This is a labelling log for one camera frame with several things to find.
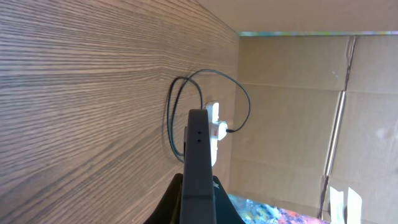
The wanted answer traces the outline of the Samsung Galaxy smartphone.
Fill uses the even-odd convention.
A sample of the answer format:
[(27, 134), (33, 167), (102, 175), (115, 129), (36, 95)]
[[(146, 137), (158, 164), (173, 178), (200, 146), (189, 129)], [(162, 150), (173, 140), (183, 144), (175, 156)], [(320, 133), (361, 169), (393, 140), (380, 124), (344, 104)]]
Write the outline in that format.
[(208, 113), (193, 109), (188, 114), (185, 140), (180, 223), (215, 222)]

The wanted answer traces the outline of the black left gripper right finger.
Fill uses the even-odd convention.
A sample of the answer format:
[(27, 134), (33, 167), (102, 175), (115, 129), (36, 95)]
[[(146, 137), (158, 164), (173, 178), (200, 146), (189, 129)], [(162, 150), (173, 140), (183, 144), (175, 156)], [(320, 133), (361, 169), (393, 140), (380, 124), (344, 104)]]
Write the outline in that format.
[(225, 192), (219, 178), (213, 176), (213, 189), (215, 195), (215, 213), (217, 224), (245, 224), (239, 213), (234, 208), (228, 194)]

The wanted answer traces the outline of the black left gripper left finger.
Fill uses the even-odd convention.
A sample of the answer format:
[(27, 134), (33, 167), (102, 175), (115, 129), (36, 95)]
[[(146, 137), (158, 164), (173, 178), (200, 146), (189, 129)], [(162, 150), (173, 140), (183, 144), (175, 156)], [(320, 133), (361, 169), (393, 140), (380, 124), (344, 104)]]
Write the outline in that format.
[(155, 210), (144, 224), (179, 224), (183, 174), (171, 180)]

